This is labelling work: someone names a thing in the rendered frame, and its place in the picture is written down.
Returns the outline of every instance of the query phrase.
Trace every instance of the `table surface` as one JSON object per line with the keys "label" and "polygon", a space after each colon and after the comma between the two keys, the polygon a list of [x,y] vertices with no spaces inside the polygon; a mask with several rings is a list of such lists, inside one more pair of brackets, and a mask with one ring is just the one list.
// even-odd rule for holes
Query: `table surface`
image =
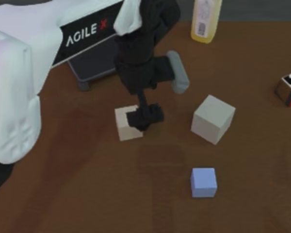
{"label": "table surface", "polygon": [[[114,109],[137,103],[108,77],[78,90],[67,64],[41,93],[43,129],[0,190],[0,233],[291,233],[291,108],[274,94],[291,73],[291,23],[221,22],[209,45],[179,23],[157,54],[180,53],[191,79],[147,91],[165,122],[119,142]],[[207,95],[236,107],[214,146],[190,132]],[[192,199],[193,167],[214,167],[213,199]]]}

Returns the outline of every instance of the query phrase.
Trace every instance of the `bottle label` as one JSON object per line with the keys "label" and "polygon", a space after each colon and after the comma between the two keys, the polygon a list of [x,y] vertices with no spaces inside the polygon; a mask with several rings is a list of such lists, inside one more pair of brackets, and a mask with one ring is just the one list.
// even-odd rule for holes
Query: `bottle label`
{"label": "bottle label", "polygon": [[208,37],[209,26],[214,2],[212,0],[197,0],[197,19],[195,34],[200,37]]}

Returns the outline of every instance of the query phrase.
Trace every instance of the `yellow bottle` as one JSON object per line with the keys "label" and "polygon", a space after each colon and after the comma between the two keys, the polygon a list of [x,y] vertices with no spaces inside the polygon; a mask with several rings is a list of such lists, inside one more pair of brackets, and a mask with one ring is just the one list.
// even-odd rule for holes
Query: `yellow bottle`
{"label": "yellow bottle", "polygon": [[217,31],[222,0],[195,0],[191,37],[201,43],[210,43]]}

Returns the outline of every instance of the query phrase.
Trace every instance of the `white cube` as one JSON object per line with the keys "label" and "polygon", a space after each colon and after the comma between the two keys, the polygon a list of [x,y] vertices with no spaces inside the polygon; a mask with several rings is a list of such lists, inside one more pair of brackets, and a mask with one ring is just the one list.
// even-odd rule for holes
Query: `white cube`
{"label": "white cube", "polygon": [[191,174],[193,198],[213,198],[217,188],[214,168],[193,168]]}
{"label": "white cube", "polygon": [[143,132],[130,127],[128,124],[126,113],[134,112],[137,108],[138,106],[134,105],[115,109],[115,120],[120,141],[135,139],[144,135]]}
{"label": "white cube", "polygon": [[191,131],[216,145],[230,127],[235,110],[231,105],[208,95],[194,112]]}

